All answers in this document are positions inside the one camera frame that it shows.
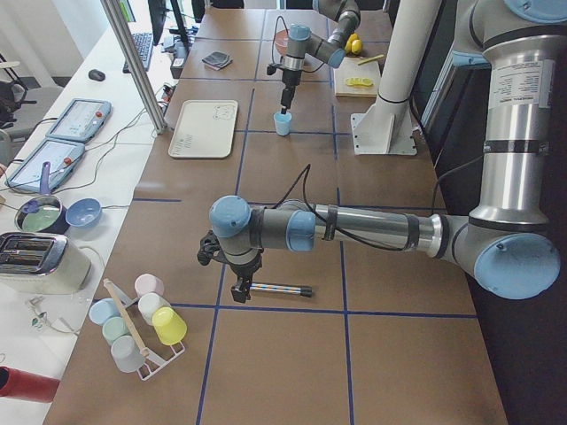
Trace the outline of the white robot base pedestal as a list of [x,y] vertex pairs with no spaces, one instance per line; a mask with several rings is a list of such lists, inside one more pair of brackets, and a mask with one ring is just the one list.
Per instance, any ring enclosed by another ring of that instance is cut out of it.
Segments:
[[376,101],[365,113],[351,115],[355,154],[417,153],[409,100],[441,5],[435,0],[400,2]]

